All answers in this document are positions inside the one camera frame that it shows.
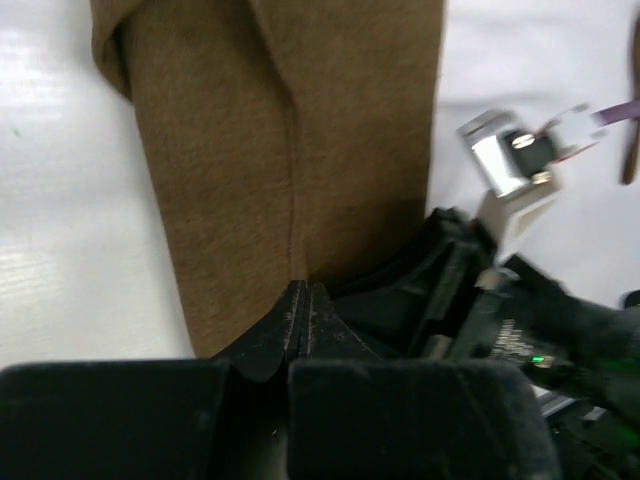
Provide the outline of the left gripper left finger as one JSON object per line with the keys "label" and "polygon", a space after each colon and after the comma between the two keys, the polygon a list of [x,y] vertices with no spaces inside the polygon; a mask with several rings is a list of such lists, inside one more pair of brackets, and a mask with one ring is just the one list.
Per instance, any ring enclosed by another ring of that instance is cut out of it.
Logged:
{"label": "left gripper left finger", "polygon": [[23,364],[1,373],[5,479],[283,479],[286,364],[305,286],[206,360]]}

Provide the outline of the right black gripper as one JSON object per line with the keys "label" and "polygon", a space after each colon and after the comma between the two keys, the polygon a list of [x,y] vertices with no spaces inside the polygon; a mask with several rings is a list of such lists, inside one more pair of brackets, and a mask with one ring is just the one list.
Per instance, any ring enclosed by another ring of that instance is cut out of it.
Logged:
{"label": "right black gripper", "polygon": [[519,255],[495,259],[484,224],[435,209],[395,255],[330,291],[338,316],[387,358],[519,368],[568,479],[639,475],[639,295],[619,308],[571,295]]}

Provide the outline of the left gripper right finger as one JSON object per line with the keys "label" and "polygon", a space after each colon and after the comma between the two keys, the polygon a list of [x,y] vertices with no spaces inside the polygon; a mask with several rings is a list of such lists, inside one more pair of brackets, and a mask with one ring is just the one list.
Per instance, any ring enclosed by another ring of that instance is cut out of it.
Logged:
{"label": "left gripper right finger", "polygon": [[521,372],[484,360],[385,361],[321,285],[287,298],[292,479],[557,479],[560,462]]}

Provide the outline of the brown cloth napkin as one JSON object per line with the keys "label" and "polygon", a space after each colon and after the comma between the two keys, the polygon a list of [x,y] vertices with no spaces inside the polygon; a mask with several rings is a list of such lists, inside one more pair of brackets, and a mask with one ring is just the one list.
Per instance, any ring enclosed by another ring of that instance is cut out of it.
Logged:
{"label": "brown cloth napkin", "polygon": [[423,222],[441,1],[94,1],[133,105],[191,345],[210,357],[288,283],[389,259]]}

